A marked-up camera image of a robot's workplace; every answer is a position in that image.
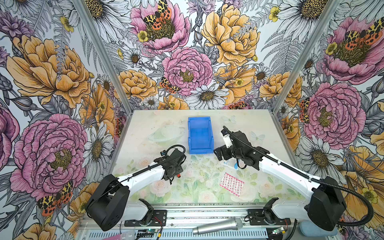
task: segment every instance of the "floral wallpaper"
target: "floral wallpaper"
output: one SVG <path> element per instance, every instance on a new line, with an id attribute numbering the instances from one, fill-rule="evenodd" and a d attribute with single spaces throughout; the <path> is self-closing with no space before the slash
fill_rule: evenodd
<path id="1" fill-rule="evenodd" d="M 369 199 L 374 218 L 339 227 L 344 240 L 384 239 L 384 14 L 373 0 L 343 1 L 277 117 L 301 168 Z M 290 95 L 298 90 L 297 102 Z M 365 205 L 343 192 L 343 221 L 360 220 Z"/>
<path id="2" fill-rule="evenodd" d="M 127 114 L 71 2 L 2 0 L 0 32 L 1 238 L 73 240 Z"/>
<path id="3" fill-rule="evenodd" d="M 271 108 L 326 3 L 86 1 L 133 109 Z"/>

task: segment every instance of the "blue plastic bin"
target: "blue plastic bin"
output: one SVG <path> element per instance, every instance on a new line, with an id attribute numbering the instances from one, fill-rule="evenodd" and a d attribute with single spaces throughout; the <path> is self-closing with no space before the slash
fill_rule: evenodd
<path id="1" fill-rule="evenodd" d="M 214 135 L 210 117 L 188 118 L 189 154 L 214 152 Z"/>

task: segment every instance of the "floral tabletop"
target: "floral tabletop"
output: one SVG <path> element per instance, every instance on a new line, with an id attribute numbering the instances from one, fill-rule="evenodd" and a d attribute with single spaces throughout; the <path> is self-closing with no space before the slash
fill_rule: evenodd
<path id="1" fill-rule="evenodd" d="M 225 125 L 232 131 L 244 132 L 253 146 L 269 149 L 275 156 L 290 163 L 268 110 L 135 111 L 112 171 L 115 176 L 148 166 L 160 156 L 162 150 L 173 144 L 184 145 L 187 158 L 182 165 L 184 171 L 181 178 L 175 178 L 172 185 L 164 180 L 153 182 L 131 195 L 130 200 L 143 198 L 151 204 L 204 204 L 259 203 L 267 202 L 272 197 L 303 199 L 300 193 L 279 179 L 252 167 L 236 170 L 219 162 L 214 154 L 190 155 L 188 117 L 193 116 L 211 117 L 215 148 L 224 145 L 220 131 Z M 177 141 L 153 142 L 153 136 L 159 129 L 170 126 L 184 130 Z M 220 186 L 225 173 L 244 182 L 240 196 Z"/>

